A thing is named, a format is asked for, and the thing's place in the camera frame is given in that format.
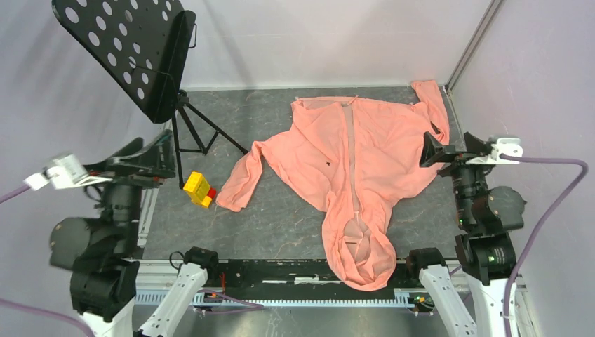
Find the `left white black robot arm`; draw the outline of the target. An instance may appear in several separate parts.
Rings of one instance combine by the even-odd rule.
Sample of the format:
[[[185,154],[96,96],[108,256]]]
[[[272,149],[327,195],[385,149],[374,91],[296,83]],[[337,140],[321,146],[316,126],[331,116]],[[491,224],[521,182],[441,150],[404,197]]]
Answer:
[[[216,252],[191,248],[157,309],[133,327],[142,193],[175,177],[173,141],[165,130],[150,143],[136,138],[95,164],[83,165],[67,153],[45,170],[57,190],[80,187],[98,194],[98,217],[61,220],[49,239],[50,264],[72,273],[72,306],[94,336],[172,336],[195,295],[220,278]]]

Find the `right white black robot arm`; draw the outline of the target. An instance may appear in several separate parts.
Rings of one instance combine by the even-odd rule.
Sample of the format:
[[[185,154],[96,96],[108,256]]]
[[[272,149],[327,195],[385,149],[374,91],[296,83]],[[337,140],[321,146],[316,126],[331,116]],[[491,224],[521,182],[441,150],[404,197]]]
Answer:
[[[463,231],[455,238],[455,250],[475,313],[469,313],[437,248],[410,251],[405,276],[413,286],[427,290],[449,336],[504,336],[504,310],[514,304],[516,290],[515,285],[506,289],[517,263],[509,233],[524,226],[526,202],[510,187],[490,188],[486,176],[497,165],[517,163],[523,148],[519,138],[509,136],[483,141],[465,133],[464,140],[469,149],[456,150],[425,132],[419,165],[443,163],[438,176],[452,180]]]

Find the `salmon pink zip jacket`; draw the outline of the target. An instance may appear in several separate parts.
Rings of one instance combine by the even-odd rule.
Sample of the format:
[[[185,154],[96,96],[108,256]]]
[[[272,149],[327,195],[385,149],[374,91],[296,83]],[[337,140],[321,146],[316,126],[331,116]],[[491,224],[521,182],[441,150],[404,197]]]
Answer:
[[[268,165],[303,200],[325,213],[321,238],[334,274],[359,291],[386,287],[396,269],[387,237],[393,207],[436,177],[420,166],[424,135],[450,141],[448,113],[433,81],[415,81],[414,104],[361,97],[298,98],[289,130],[255,141],[237,161],[216,203],[247,207]]]

